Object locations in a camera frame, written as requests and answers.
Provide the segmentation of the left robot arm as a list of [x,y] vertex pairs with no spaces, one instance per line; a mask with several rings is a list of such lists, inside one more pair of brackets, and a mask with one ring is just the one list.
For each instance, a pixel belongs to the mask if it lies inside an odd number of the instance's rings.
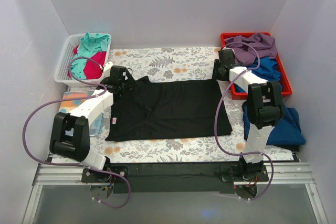
[[52,154],[77,161],[93,170],[100,182],[111,178],[110,160],[92,149],[89,128],[124,92],[137,86],[126,67],[114,66],[110,62],[104,66],[103,76],[92,98],[67,113],[55,115],[49,145]]

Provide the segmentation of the black t-shirt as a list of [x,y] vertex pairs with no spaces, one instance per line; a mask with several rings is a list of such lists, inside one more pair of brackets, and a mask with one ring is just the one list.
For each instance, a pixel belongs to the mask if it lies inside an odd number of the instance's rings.
[[106,141],[227,136],[232,132],[216,80],[150,82],[116,99]]

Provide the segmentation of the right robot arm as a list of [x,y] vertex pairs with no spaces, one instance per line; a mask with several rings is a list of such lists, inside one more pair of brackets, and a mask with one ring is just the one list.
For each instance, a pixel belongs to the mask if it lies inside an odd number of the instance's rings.
[[268,180],[264,166],[264,152],[270,133],[284,116],[284,103],[281,85],[277,81],[267,81],[256,76],[246,67],[235,62],[235,53],[231,48],[222,48],[214,62],[213,78],[229,81],[229,86],[240,86],[247,92],[247,115],[249,133],[244,150],[236,154],[236,165],[220,169],[225,182],[256,180],[260,175]]

